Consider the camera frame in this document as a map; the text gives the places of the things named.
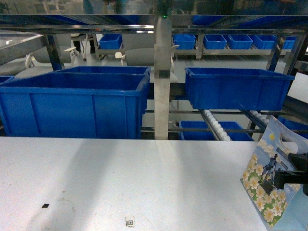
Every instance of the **metal pole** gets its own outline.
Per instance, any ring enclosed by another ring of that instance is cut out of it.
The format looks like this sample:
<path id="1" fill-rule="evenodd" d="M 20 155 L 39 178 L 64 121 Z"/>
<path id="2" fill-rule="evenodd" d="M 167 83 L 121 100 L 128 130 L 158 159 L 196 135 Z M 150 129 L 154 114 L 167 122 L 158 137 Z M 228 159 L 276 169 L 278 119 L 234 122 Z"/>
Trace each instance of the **metal pole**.
<path id="1" fill-rule="evenodd" d="M 286 61 L 283 73 L 285 75 L 295 76 L 297 69 L 294 68 L 297 60 L 302 59 L 305 55 L 308 46 L 308 37 L 306 35 L 297 36 L 295 44 L 291 50 L 291 53 Z"/>
<path id="2" fill-rule="evenodd" d="M 172 0 L 154 0 L 154 128 L 156 140 L 168 139 Z"/>
<path id="3" fill-rule="evenodd" d="M 48 45 L 46 46 L 46 48 L 53 70 L 56 71 L 64 69 L 64 64 L 57 37 L 55 35 L 47 35 L 47 43 Z"/>
<path id="4" fill-rule="evenodd" d="M 204 34 L 198 35 L 196 59 L 202 58 Z"/>
<path id="5" fill-rule="evenodd" d="M 274 46 L 273 49 L 271 50 L 270 59 L 266 66 L 267 70 L 275 71 L 277 62 L 279 61 L 279 58 L 280 58 L 280 53 L 281 53 L 283 44 L 284 44 L 284 38 L 278 37 L 276 46 Z"/>

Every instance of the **white table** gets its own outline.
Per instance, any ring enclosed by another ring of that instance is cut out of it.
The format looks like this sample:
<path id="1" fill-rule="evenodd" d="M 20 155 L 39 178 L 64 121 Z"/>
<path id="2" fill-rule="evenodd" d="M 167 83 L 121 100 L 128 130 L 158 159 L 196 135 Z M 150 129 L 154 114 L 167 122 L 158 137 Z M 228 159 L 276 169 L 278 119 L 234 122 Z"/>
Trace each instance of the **white table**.
<path id="1" fill-rule="evenodd" d="M 256 144 L 1 137 L 0 230 L 265 231 L 240 183 Z"/>

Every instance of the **gray floor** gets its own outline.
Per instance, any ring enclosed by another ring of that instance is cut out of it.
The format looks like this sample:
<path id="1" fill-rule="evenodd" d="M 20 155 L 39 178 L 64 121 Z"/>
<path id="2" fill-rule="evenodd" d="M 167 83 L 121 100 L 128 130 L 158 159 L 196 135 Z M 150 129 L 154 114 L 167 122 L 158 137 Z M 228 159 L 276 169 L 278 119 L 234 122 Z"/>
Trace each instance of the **gray floor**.
<path id="1" fill-rule="evenodd" d="M 174 57 L 175 63 L 175 74 L 179 79 L 179 82 L 185 82 L 185 67 L 224 67 L 224 68 L 253 68 L 253 69 L 265 69 L 267 65 L 268 57 L 262 56 L 208 56 L 203 57 L 202 60 L 195 60 L 193 56 L 181 56 L 181 57 Z M 51 66 L 50 64 L 39 64 L 35 62 L 38 66 Z M 74 66 L 120 66 L 121 62 L 116 60 L 113 55 L 106 56 L 103 60 L 96 59 L 95 55 L 90 54 L 90 46 L 87 47 L 87 61 L 83 61 L 82 55 L 78 56 L 74 62 Z M 283 59 L 280 59 L 276 72 L 283 72 L 285 63 Z M 305 76 L 300 76 L 299 79 L 301 81 L 295 81 L 295 86 L 301 88 L 300 94 L 298 94 L 297 88 L 291 89 L 290 93 L 293 95 L 299 95 L 302 100 L 307 99 L 307 78 Z M 154 109 L 154 101 L 148 100 L 148 108 L 147 109 Z M 172 101 L 170 103 L 170 109 L 176 110 L 177 104 L 176 101 Z M 180 110 L 192 110 L 192 107 L 189 101 L 180 101 Z M 217 115 L 216 119 L 218 121 L 236 121 L 238 122 L 243 128 L 247 128 L 249 120 L 243 115 Z M 175 121 L 181 120 L 202 120 L 200 115 L 190 115 L 190 114 L 170 114 L 169 115 L 169 126 L 174 126 Z M 144 127 L 154 127 L 154 114 L 146 113 L 143 117 Z"/>

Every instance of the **white chair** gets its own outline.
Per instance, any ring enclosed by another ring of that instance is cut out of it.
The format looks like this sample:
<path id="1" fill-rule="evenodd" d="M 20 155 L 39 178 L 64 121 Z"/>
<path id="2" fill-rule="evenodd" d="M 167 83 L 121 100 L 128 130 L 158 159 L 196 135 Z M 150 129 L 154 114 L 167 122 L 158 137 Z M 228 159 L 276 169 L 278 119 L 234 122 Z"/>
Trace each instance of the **white chair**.
<path id="1" fill-rule="evenodd" d="M 172 57 L 174 56 L 174 50 L 178 47 L 179 45 L 174 45 L 171 47 L 171 83 L 179 82 L 179 79 L 175 75 L 175 68 L 172 59 Z M 154 48 L 138 48 L 125 51 L 124 55 L 122 55 L 121 52 L 117 52 L 115 54 L 115 58 L 121 60 L 122 66 L 124 60 L 126 60 L 127 66 L 154 66 Z M 154 70 L 151 71 L 150 82 L 154 82 Z"/>
<path id="2" fill-rule="evenodd" d="M 70 35 L 65 34 L 56 36 L 59 42 L 63 62 L 65 64 L 70 63 L 70 65 L 73 66 L 75 58 L 79 55 L 79 52 L 76 50 L 76 47 L 71 47 Z M 26 63 L 24 64 L 26 70 L 17 74 L 15 78 L 32 77 L 53 71 L 53 68 L 50 65 L 35 65 L 35 60 L 40 64 L 50 64 L 46 47 L 29 54 L 26 58 Z"/>

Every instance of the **blue bin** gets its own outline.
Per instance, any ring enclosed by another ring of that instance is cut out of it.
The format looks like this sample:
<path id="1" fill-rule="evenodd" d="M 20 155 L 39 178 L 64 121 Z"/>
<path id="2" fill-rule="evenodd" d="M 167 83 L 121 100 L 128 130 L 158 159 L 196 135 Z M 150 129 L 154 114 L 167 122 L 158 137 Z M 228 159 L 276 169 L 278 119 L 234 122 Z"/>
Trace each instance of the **blue bin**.
<path id="1" fill-rule="evenodd" d="M 221 50 L 225 49 L 227 41 L 222 35 L 205 35 L 203 43 L 206 49 Z"/>
<path id="2" fill-rule="evenodd" d="M 292 49 L 296 40 L 296 36 L 286 37 L 282 49 Z"/>
<path id="3" fill-rule="evenodd" d="M 194 25 L 209 26 L 220 20 L 222 17 L 223 16 L 221 15 L 194 15 L 192 23 Z"/>
<path id="4" fill-rule="evenodd" d="M 56 71 L 58 72 L 70 72 L 70 73 L 100 73 L 100 74 L 142 74 L 150 76 L 151 68 L 150 67 L 137 67 L 137 66 L 76 66 L 63 70 Z M 147 98 L 150 85 L 146 91 L 144 91 L 141 112 L 145 114 L 147 108 Z"/>
<path id="5" fill-rule="evenodd" d="M 251 48 L 252 40 L 248 35 L 226 35 L 229 47 L 234 50 L 247 50 Z"/>
<path id="6" fill-rule="evenodd" d="M 0 85 L 8 136 L 138 139 L 149 77 L 48 73 Z"/>
<path id="7" fill-rule="evenodd" d="M 6 83 L 14 79 L 14 76 L 0 76 L 0 84 Z"/>
<path id="8" fill-rule="evenodd" d="M 122 36 L 120 34 L 105 34 L 99 41 L 102 50 L 117 50 L 122 44 Z"/>
<path id="9" fill-rule="evenodd" d="M 219 122 L 224 129 L 243 129 L 236 122 Z M 180 128 L 208 128 L 204 121 L 180 121 Z M 253 139 L 246 133 L 228 132 L 233 141 L 253 141 Z M 211 132 L 194 132 L 182 131 L 180 132 L 180 140 L 182 141 L 214 141 L 215 138 Z"/>
<path id="10" fill-rule="evenodd" d="M 179 45 L 178 50 L 192 50 L 196 42 L 195 35 L 174 35 L 173 41 L 175 45 Z"/>
<path id="11" fill-rule="evenodd" d="M 278 120 L 285 125 L 288 129 L 291 130 L 308 130 L 308 125 L 294 122 L 292 120 L 288 120 L 281 116 L 278 117 Z M 308 139 L 308 133 L 299 134 L 300 136 Z"/>
<path id="12" fill-rule="evenodd" d="M 282 108 L 293 76 L 258 69 L 186 68 L 185 90 L 195 109 Z"/>
<path id="13" fill-rule="evenodd" d="M 253 44 L 262 50 L 272 49 L 277 42 L 277 38 L 274 35 L 250 35 L 250 38 Z"/>

